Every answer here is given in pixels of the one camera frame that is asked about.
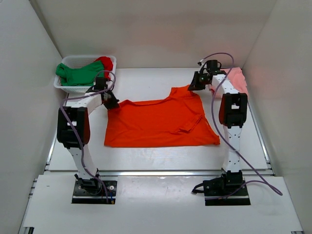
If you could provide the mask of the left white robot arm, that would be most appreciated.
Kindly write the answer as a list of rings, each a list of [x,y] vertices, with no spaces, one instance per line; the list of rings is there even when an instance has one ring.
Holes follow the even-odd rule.
[[[85,180],[84,186],[91,194],[100,192],[102,182],[88,148],[89,115],[101,105],[107,109],[118,106],[118,99],[112,93],[115,82],[116,78],[96,78],[95,85],[82,96],[61,101],[58,111],[57,140],[69,151],[78,170],[77,179]]]

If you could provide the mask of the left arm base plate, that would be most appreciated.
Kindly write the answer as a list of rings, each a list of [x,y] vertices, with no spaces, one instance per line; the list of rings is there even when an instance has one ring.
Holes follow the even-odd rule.
[[[117,180],[82,179],[75,174],[72,204],[107,204],[116,202]]]

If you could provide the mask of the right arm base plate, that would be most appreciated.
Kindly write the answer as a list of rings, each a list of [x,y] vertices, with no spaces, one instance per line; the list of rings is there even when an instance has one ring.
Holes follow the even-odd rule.
[[[206,206],[249,206],[250,197],[242,170],[221,171],[215,178],[203,179],[192,194],[203,194]]]

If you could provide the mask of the orange t-shirt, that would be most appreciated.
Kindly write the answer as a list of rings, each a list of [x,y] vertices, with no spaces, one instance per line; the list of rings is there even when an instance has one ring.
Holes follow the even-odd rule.
[[[108,111],[104,145],[154,148],[219,145],[200,96],[187,86],[173,87],[165,99],[124,100]]]

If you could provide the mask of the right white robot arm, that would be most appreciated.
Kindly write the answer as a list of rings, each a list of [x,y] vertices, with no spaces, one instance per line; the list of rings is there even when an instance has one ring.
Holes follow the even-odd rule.
[[[223,126],[223,140],[229,146],[222,165],[222,177],[218,184],[219,191],[230,195],[236,186],[243,183],[240,165],[240,137],[247,119],[248,97],[239,92],[229,81],[225,71],[221,70],[221,63],[217,60],[208,60],[199,63],[200,69],[194,73],[189,91],[204,90],[209,86],[214,96],[221,97],[218,119]]]

